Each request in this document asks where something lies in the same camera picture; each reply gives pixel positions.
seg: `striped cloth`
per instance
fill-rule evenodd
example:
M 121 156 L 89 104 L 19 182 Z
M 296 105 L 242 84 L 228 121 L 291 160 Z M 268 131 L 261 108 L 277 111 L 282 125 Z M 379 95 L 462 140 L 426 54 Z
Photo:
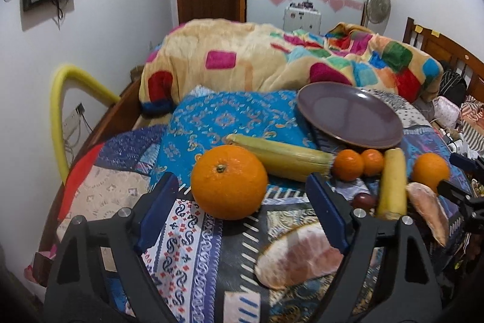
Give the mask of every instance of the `striped cloth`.
M 471 150 L 479 153 L 484 151 L 484 131 L 477 125 L 472 126 L 470 123 L 462 120 L 462 135 L 466 139 Z
M 484 151 L 484 106 L 472 96 L 468 96 L 461 107 L 462 135 L 471 150 Z

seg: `blue gripper pad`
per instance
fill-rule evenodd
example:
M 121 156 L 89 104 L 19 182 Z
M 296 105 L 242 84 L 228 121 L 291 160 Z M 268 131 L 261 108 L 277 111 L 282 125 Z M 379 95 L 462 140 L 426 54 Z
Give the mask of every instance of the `blue gripper pad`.
M 318 173 L 308 176 L 306 194 L 331 246 L 344 255 L 354 233 L 351 206 Z
M 133 233 L 138 237 L 134 249 L 138 255 L 155 245 L 178 193 L 178 178 L 166 173 L 154 189 L 144 194 L 135 204 Z
M 453 166 L 459 167 L 468 173 L 474 173 L 478 169 L 476 161 L 469 159 L 466 156 L 459 155 L 458 153 L 451 153 L 449 162 Z

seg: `wall outlet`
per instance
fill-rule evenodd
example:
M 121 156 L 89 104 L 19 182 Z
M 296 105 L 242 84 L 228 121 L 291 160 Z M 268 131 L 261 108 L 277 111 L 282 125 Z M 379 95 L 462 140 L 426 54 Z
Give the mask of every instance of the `wall outlet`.
M 72 136 L 72 133 L 79 127 L 80 116 L 84 113 L 84 106 L 79 104 L 72 113 L 62 122 L 62 135 L 64 140 Z
M 76 112 L 79 114 L 81 117 L 84 114 L 84 105 L 82 103 L 79 103 L 76 107 Z

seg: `ceramic plate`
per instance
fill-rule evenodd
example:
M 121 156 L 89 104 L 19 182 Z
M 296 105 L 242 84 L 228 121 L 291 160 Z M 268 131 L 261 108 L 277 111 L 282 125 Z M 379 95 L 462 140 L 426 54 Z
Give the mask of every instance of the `ceramic plate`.
M 302 115 L 316 128 L 350 145 L 383 150 L 403 137 L 395 111 L 362 88 L 320 82 L 298 93 Z

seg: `corn cob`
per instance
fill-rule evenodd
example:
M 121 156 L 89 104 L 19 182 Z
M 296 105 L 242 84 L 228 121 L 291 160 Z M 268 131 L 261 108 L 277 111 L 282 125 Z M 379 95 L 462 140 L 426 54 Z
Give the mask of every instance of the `corn cob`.
M 236 133 L 226 136 L 225 143 L 251 151 L 269 174 L 301 182 L 313 172 L 328 175 L 335 158 L 327 152 Z

